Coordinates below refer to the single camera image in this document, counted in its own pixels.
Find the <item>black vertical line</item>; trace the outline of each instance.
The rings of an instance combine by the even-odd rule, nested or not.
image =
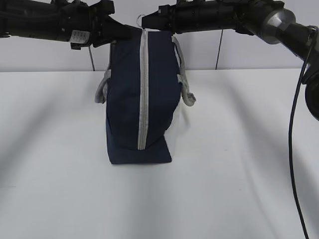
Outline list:
[[[93,60],[91,46],[89,46],[89,53],[90,53],[90,59],[91,59],[91,63],[92,63],[92,68],[93,68],[93,71],[95,71],[95,66],[94,66],[94,60]]]
[[[223,41],[223,34],[224,34],[224,30],[221,30],[221,34],[220,34],[220,41],[219,41],[219,47],[218,47],[218,55],[217,55],[217,61],[216,61],[216,67],[215,70],[217,70],[218,68],[218,61],[219,61],[219,55],[220,55],[220,49],[221,49],[221,43]]]

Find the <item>navy blue bag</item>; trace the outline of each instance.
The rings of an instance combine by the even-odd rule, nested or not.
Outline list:
[[[169,163],[165,132],[189,92],[184,60],[171,32],[132,27],[133,37],[111,44],[110,65],[95,96],[107,103],[107,148],[112,164]]]

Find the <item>gray trim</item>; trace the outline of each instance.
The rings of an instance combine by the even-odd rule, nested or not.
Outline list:
[[[141,92],[138,150],[146,148],[149,130],[149,35],[143,30],[140,46]]]

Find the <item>metal ring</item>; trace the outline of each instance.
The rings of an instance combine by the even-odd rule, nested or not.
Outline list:
[[[137,24],[137,26],[140,27],[140,28],[143,28],[142,25],[140,25],[140,23],[139,23],[140,18],[143,17],[143,16],[145,16],[145,15],[144,15],[144,14],[139,15],[139,16],[138,16],[138,19],[136,20],[136,24]]]

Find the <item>bag handle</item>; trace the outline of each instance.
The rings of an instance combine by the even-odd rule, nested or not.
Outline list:
[[[183,98],[183,101],[185,103],[185,105],[192,107],[195,102],[196,102],[196,97],[194,96],[193,93],[190,92],[189,89],[189,83],[188,83],[188,79],[186,76],[186,72],[185,72],[185,60],[184,60],[184,56],[179,44],[179,41],[177,40],[176,37],[172,36],[172,42],[175,45],[175,49],[179,58],[179,75],[177,75],[178,77],[178,82],[180,82],[182,84],[181,87],[181,96]]]

